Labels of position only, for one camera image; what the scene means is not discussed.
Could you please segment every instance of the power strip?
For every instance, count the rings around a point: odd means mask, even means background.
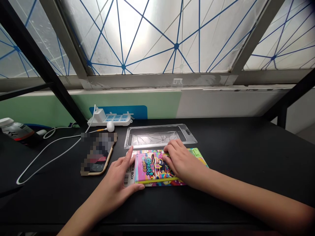
[[[132,113],[117,115],[117,114],[105,114],[103,109],[98,109],[95,111],[95,118],[91,126],[106,126],[107,122],[112,121],[115,126],[128,126],[132,123],[131,119]],[[88,125],[90,125],[92,118],[88,120]]]

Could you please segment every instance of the black metal frame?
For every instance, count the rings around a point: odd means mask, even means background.
[[[0,23],[45,82],[43,85],[0,94],[0,101],[49,87],[80,127],[87,127],[83,114],[8,0],[0,0]]]
[[[299,100],[304,94],[310,91],[315,86],[315,69],[308,73],[300,80],[292,89],[289,90],[275,105],[273,105],[263,118],[272,121],[278,117],[277,125],[285,128],[286,112],[289,106]]]

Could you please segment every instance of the pixelated screen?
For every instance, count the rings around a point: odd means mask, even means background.
[[[81,142],[87,142],[90,145],[87,156],[81,163],[81,175],[101,172],[105,167],[108,153],[116,141],[117,133],[81,133]]]

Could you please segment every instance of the white earphones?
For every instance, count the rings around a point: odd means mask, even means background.
[[[115,125],[112,121],[107,122],[106,127],[108,132],[113,132],[115,130]]]

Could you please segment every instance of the clear plastic tray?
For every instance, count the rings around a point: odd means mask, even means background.
[[[163,147],[169,141],[180,139],[184,144],[195,144],[197,140],[185,124],[129,127],[124,148]]]

